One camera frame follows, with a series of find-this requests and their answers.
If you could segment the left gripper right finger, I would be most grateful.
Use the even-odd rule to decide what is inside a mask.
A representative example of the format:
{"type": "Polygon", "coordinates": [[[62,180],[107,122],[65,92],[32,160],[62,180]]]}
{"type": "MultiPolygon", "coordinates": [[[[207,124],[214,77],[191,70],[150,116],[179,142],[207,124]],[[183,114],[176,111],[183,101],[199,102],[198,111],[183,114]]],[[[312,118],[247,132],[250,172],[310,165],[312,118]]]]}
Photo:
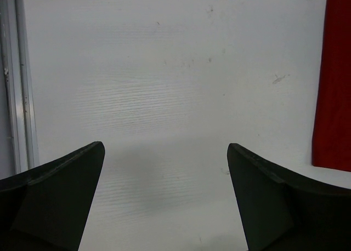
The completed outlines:
{"type": "Polygon", "coordinates": [[[249,250],[350,250],[350,189],[308,178],[235,143],[227,159],[249,250]]]}

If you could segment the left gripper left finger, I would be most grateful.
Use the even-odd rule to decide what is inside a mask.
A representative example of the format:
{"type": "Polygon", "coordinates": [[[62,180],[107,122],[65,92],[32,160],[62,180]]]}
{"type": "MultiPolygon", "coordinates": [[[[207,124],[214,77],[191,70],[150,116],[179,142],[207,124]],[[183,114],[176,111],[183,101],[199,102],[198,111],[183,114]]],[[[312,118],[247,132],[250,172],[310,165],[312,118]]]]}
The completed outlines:
{"type": "Polygon", "coordinates": [[[101,141],[1,180],[1,250],[78,250],[105,157],[101,141]]]}

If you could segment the red t shirt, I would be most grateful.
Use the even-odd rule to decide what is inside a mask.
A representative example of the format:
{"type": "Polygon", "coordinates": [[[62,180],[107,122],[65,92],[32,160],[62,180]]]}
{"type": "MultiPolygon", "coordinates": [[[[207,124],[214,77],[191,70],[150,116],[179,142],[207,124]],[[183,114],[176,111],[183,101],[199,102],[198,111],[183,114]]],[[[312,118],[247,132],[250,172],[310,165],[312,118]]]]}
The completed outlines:
{"type": "Polygon", "coordinates": [[[350,0],[326,0],[312,164],[350,171],[350,0]]]}

